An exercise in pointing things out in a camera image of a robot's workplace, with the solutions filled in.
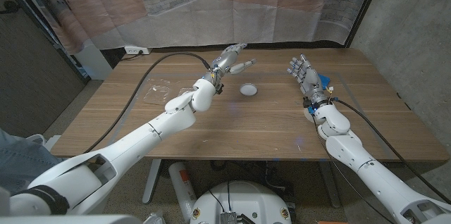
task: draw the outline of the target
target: orange label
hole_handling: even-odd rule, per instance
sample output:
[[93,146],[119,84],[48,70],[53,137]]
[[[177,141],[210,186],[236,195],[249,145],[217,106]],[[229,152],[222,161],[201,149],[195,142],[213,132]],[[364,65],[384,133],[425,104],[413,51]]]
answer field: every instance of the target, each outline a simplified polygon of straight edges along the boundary
[[188,176],[188,171],[187,170],[180,170],[180,176],[182,177],[182,181],[186,182],[190,180],[190,177]]

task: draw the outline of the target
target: curtain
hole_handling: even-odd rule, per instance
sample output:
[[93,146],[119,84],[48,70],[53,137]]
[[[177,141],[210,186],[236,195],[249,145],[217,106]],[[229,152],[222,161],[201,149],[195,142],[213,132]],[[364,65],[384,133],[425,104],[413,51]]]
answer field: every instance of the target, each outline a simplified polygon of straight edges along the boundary
[[122,46],[344,44],[364,0],[33,0],[69,54]]

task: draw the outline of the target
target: white disc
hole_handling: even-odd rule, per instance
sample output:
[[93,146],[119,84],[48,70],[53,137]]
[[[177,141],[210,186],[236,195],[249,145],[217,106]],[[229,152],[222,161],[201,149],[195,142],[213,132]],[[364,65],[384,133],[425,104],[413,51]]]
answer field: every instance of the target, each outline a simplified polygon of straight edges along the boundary
[[241,94],[244,94],[245,96],[253,96],[257,93],[257,87],[255,87],[252,83],[244,83],[240,87]]

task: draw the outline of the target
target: table leg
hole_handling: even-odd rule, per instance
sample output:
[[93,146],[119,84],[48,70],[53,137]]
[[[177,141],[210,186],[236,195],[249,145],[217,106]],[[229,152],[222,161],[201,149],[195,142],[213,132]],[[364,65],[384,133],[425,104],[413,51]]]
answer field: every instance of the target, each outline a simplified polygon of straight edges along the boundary
[[147,177],[146,187],[142,195],[142,203],[148,204],[152,200],[155,192],[156,182],[160,173],[161,159],[153,159],[150,165],[149,176]]
[[323,177],[324,185],[330,199],[330,204],[333,208],[338,209],[341,207],[340,197],[338,197],[337,185],[335,183],[335,178],[332,174],[332,168],[330,162],[320,161],[319,170],[321,171],[321,176]]

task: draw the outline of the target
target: wooden table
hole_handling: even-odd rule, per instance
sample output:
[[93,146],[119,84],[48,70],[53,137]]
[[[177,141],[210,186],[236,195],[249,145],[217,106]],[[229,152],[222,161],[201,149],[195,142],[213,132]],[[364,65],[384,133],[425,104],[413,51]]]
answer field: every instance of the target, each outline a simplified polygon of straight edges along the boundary
[[[197,54],[208,62],[220,51]],[[181,159],[241,159],[318,161],[328,159],[314,125],[302,111],[302,93],[295,79],[286,73],[293,56],[304,53],[315,69],[331,79],[333,96],[361,109],[388,141],[408,161],[442,162],[449,156],[426,126],[399,99],[395,90],[356,49],[245,49],[239,62],[257,59],[257,64],[240,75],[223,78],[223,93],[214,97],[211,108],[195,113],[196,123],[165,139],[147,156]],[[51,150],[57,156],[81,154],[96,141],[121,112],[148,67],[163,53],[152,52],[133,61],[120,62],[96,91]],[[158,80],[179,81],[191,86],[205,68],[195,58],[174,56],[160,63],[152,73]],[[242,96],[241,84],[251,82],[257,95]],[[163,105],[148,104],[142,89],[126,120],[117,132],[120,139],[163,112]],[[337,104],[349,118],[369,153],[381,161],[397,160],[394,154],[354,112]],[[105,147],[110,135],[99,145]]]

